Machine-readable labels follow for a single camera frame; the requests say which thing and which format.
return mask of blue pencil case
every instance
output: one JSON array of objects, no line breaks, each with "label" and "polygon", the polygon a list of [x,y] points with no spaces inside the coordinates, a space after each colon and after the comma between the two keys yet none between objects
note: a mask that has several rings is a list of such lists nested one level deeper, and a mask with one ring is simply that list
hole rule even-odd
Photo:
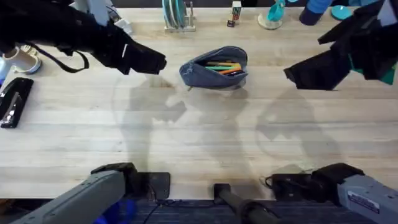
[{"label": "blue pencil case", "polygon": [[[205,68],[200,62],[230,60],[234,63],[240,63],[243,73],[235,76],[226,76],[216,71]],[[240,47],[227,46],[196,57],[180,68],[180,74],[184,83],[188,86],[203,88],[226,88],[239,84],[247,75],[246,65],[248,64],[248,55]]]}]

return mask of teal cup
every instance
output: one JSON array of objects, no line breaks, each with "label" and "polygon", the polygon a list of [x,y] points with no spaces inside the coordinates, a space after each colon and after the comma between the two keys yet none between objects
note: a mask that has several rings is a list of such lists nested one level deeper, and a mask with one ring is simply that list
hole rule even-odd
[{"label": "teal cup", "polygon": [[267,19],[272,22],[279,21],[284,16],[284,9],[280,6],[280,2],[275,3],[268,12]]}]

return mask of label sticker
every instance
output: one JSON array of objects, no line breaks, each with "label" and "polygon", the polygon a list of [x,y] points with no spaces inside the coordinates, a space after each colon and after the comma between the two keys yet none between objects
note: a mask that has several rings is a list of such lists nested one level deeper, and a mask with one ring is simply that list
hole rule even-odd
[{"label": "label sticker", "polygon": [[363,207],[377,213],[377,214],[380,214],[380,205],[366,197],[363,197],[362,195],[348,191],[348,199],[354,203],[357,203],[360,206],[363,206]]}]

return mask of marker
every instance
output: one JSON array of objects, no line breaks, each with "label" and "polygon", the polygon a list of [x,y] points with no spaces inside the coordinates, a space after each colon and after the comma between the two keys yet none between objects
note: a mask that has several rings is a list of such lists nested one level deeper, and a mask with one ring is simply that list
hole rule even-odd
[{"label": "marker", "polygon": [[207,65],[218,65],[218,66],[235,66],[238,63],[229,63],[229,62],[207,62]]},{"label": "marker", "polygon": [[230,70],[220,71],[218,73],[225,75],[225,74],[236,72],[236,71],[239,71],[239,70],[242,70],[242,68],[233,68],[233,69],[230,69]]},{"label": "marker", "polygon": [[207,69],[212,69],[212,70],[230,70],[234,67],[227,67],[227,66],[206,66],[205,68]]},{"label": "marker", "polygon": [[235,75],[239,75],[239,74],[242,74],[242,73],[244,73],[244,71],[243,70],[239,70],[239,71],[231,72],[231,73],[228,73],[228,74],[225,74],[225,75],[226,76],[235,76]]}]

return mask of black strap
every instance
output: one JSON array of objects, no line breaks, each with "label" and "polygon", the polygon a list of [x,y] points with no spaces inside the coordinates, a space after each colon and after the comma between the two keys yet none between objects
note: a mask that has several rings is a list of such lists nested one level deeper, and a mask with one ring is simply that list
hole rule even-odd
[{"label": "black strap", "polygon": [[76,53],[78,53],[83,61],[84,61],[84,67],[83,68],[79,68],[79,69],[75,69],[75,68],[71,68],[68,65],[65,65],[64,63],[62,63],[61,61],[59,61],[58,59],[56,59],[53,55],[50,55],[49,53],[47,53],[45,50],[41,49],[39,46],[30,43],[30,42],[26,42],[25,44],[33,47],[34,49],[36,49],[40,54],[47,56],[49,59],[53,60],[59,67],[61,67],[64,71],[69,72],[69,73],[76,73],[76,72],[80,72],[84,69],[87,69],[90,67],[90,64],[88,63],[88,60],[86,58],[85,55],[83,55],[81,52],[79,51],[75,51]]}]

